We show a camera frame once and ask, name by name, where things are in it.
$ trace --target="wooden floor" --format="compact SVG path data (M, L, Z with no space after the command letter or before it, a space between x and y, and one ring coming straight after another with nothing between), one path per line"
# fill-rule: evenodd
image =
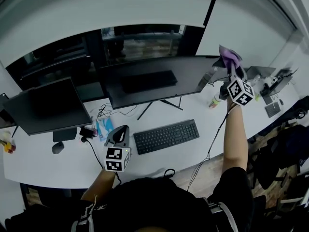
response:
M249 153L251 154L258 148L264 147L267 143L267 140L276 136L277 134L277 129L274 129L266 137L258 137L257 141L253 145L249 145ZM189 191L196 197L209 197L220 180L222 164L223 155L216 156L210 161L205 162L200 168ZM177 172L173 176L172 180L176 183L177 186L187 190L189 180L191 178L194 168L195 166ZM283 177L286 172L288 172L289 176L295 177L297 174L297 168L296 166L292 166L287 169L280 170L277 177ZM249 179L252 183L253 174L249 175ZM252 190L253 196L258 197L261 195L265 195L267 198L267 208L274 207L276 206L277 199L284 199L284 192L289 187L290 182L291 180L289 179L283 186L283 188L281 188L280 183L274 181L267 190L263 190L261 185L259 185L257 181L255 188ZM36 190L30 189L30 193L27 194L27 199L29 205L41 203Z

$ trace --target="black shirt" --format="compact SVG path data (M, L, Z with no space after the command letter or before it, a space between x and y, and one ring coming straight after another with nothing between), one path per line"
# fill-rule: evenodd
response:
M249 231L253 197L242 168L226 170L208 199L228 207L239 232ZM84 213L89 204L81 201L79 209L75 209L76 215L77 211ZM143 178L117 186L96 205L93 221L95 231L113 232L133 232L144 227L161 227L171 232L212 232L217 231L218 223L204 199L178 188L167 178Z

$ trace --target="person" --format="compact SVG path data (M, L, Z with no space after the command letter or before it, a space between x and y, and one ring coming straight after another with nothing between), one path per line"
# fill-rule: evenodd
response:
M115 173L102 170L74 207L71 231L249 231L248 143L241 107L228 98L227 110L222 176L208 199L196 198L166 177L136 179L113 189Z

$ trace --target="desk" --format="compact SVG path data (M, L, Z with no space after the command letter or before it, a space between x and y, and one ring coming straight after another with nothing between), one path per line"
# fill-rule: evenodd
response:
M176 171L191 167L201 162L207 154L215 134L225 114L226 103L222 102L215 109L207 107L209 101L219 91L222 82L214 87L207 85L201 93L183 96L183 111L162 102L154 102L143 117L138 116L147 106L139 105L130 117L120 113L111 116L114 127L127 124L130 127L130 146L132 148L131 162L126 171L119 176L123 182L145 176L160 176L168 168ZM247 138L250 138L275 121L280 115L291 108L299 100L293 85L287 85L280 93L283 100L281 112L268 118L262 98L251 101L243 107L243 116ZM179 98L169 99L178 104ZM90 115L96 117L98 108L107 103L108 99L85 103ZM121 111L130 111L132 107ZM138 155L132 134L187 119L194 119L200 137L198 139L175 145L170 148ZM212 147L211 157L223 153L224 126ZM7 179L35 186L51 188L88 188L97 177L101 167L97 163L90 145L81 144L78 140L65 141L65 148L60 154L53 155L51 147L54 144L52 133L33 135L29 137L21 128L14 136L16 151L13 154L4 153L4 174ZM94 138L91 143L101 161L103 161L103 143Z

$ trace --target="monitor stand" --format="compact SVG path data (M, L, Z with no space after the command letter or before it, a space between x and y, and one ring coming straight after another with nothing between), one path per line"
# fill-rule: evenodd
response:
M171 106L176 107L176 108L178 108L179 110L182 110L182 111L183 111L183 109L180 107L180 103L181 103L181 101L182 101L182 97L181 97L181 96L180 96L180 100L179 100L179 106L176 106L176 105L174 105L173 103L170 103L169 101L166 101L166 100L160 100L160 101L163 102L163 103L165 103L165 104L167 104L167 105L171 105ZM143 116L143 114L147 111L147 109L151 106L152 103L154 103L154 102L152 101L152 102L150 102L150 103L148 104L148 106L146 107L146 109L142 112L142 114L138 117L137 120L139 120L139 119Z
M53 141L55 143L74 140L77 134L77 128L58 130L53 132Z

